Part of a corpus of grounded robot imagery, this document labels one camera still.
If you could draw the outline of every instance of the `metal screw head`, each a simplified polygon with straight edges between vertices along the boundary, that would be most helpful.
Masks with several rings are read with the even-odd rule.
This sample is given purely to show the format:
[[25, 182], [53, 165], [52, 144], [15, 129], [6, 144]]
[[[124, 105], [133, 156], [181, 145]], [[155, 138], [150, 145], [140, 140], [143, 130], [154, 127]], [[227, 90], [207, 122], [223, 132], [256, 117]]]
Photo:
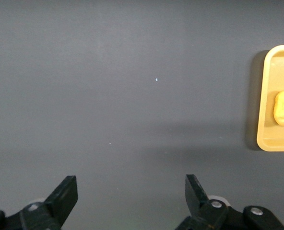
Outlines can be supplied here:
[[29, 208], [28, 208], [28, 211], [32, 212], [34, 210], [36, 210], [38, 208], [38, 205], [37, 204], [32, 204]]
[[211, 202], [211, 205], [216, 208], [222, 207], [222, 204], [219, 201], [213, 201]]
[[251, 208], [251, 213], [253, 213], [253, 214], [257, 215], [257, 216], [261, 216], [263, 214], [263, 212], [259, 208], [257, 208], [257, 207]]

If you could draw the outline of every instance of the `screw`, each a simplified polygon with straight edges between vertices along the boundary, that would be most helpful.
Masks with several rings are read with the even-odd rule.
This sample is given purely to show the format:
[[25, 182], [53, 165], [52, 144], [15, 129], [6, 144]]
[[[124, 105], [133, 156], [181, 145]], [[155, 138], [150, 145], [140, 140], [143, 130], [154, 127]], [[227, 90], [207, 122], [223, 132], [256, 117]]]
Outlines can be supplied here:
[[219, 201], [213, 201], [211, 202], [211, 205], [216, 208], [222, 207], [222, 204]]
[[261, 216], [263, 214], [263, 212], [259, 208], [256, 208], [256, 207], [251, 208], [251, 212], [257, 216]]
[[38, 208], [38, 205], [37, 204], [32, 204], [29, 208], [28, 208], [28, 211], [32, 212], [34, 210], [36, 210]]

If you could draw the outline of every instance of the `plastic tray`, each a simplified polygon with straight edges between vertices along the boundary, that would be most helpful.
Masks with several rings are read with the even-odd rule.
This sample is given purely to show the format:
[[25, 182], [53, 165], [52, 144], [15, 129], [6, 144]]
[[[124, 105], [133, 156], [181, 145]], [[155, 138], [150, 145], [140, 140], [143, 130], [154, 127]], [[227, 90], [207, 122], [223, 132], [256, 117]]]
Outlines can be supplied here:
[[273, 115], [275, 97], [284, 90], [284, 45], [276, 46], [265, 58], [260, 99], [257, 143], [265, 151], [284, 151], [284, 127]]

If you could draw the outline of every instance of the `yellow tray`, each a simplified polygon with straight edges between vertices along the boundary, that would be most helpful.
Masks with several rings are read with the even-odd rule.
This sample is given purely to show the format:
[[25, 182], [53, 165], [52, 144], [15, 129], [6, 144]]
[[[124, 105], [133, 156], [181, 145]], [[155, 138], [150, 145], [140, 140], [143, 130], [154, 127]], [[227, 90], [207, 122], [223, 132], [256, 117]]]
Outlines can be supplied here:
[[271, 49], [264, 62], [257, 143], [266, 151], [284, 151], [284, 127], [273, 115], [275, 97], [284, 90], [284, 45]]

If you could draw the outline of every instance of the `dark gray background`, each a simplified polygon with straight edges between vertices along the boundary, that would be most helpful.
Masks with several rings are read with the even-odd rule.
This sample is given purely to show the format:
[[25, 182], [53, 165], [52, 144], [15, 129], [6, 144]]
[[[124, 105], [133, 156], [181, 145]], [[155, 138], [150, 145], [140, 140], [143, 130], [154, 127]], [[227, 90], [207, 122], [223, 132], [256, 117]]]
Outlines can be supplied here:
[[284, 1], [0, 0], [0, 209], [74, 174], [65, 230], [173, 230], [194, 173], [284, 223], [284, 153], [255, 140], [281, 44]]

